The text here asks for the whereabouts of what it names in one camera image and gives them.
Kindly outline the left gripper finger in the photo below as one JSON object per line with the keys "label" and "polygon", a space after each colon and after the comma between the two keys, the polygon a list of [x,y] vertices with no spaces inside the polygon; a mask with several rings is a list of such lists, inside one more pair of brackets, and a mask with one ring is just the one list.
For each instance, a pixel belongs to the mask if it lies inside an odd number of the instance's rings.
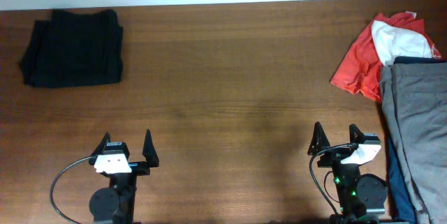
{"label": "left gripper finger", "polygon": [[148,166],[150,167],[158,167],[159,166],[159,157],[154,148],[152,134],[149,129],[146,130],[145,140],[142,148],[142,155],[145,157]]}
{"label": "left gripper finger", "polygon": [[105,146],[110,141],[110,134],[108,132],[105,133],[103,136],[103,139],[100,141],[98,146],[95,148],[95,150],[91,153],[92,156],[98,156],[103,153],[103,150],[105,149]]}

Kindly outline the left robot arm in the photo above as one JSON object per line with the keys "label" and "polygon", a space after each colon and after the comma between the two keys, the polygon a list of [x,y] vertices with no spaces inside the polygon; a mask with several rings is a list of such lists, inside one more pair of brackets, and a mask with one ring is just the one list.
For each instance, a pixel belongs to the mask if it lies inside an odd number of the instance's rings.
{"label": "left robot arm", "polygon": [[113,142],[106,133],[91,153],[89,164],[109,179],[109,185],[98,189],[89,201],[95,223],[125,224],[133,222],[137,178],[150,175],[159,166],[159,157],[149,130],[142,148],[144,161],[130,162],[125,142]]}

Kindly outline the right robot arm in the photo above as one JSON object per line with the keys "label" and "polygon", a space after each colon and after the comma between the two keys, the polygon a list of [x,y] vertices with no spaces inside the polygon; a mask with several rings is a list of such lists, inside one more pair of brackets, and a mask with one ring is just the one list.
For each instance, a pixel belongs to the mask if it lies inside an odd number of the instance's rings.
{"label": "right robot arm", "polygon": [[[374,174],[362,174],[360,166],[372,161],[381,150],[381,141],[373,133],[362,132],[355,124],[349,126],[349,142],[332,146],[320,122],[314,124],[307,151],[309,173],[325,201],[333,210],[330,223],[379,223],[385,214],[388,185]],[[329,168],[336,187],[339,208],[320,185],[313,164]]]}

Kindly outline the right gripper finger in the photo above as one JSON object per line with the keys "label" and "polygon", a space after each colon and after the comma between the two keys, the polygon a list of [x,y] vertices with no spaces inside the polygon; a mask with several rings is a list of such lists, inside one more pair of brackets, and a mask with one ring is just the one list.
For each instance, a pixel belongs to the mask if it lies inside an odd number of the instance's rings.
{"label": "right gripper finger", "polygon": [[351,144],[363,144],[365,141],[364,133],[355,124],[349,126],[349,137]]}
{"label": "right gripper finger", "polygon": [[314,131],[312,135],[312,140],[309,145],[307,155],[314,156],[318,152],[323,151],[324,149],[328,149],[330,147],[330,143],[328,138],[324,132],[324,129],[319,121],[314,124]]}

